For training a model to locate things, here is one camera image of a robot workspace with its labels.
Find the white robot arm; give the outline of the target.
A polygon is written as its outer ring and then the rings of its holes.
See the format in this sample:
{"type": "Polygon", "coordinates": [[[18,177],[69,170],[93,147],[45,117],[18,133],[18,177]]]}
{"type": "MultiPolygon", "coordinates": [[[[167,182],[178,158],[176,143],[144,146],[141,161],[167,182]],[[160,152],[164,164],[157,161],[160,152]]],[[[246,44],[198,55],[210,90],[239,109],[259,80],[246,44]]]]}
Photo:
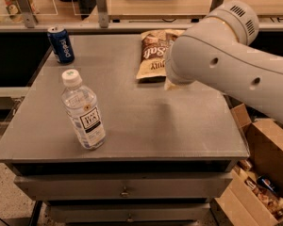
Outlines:
{"type": "Polygon", "coordinates": [[[253,9],[226,2],[171,45],[167,78],[176,85],[197,80],[283,124],[283,56],[251,48],[257,35],[253,9]]]}

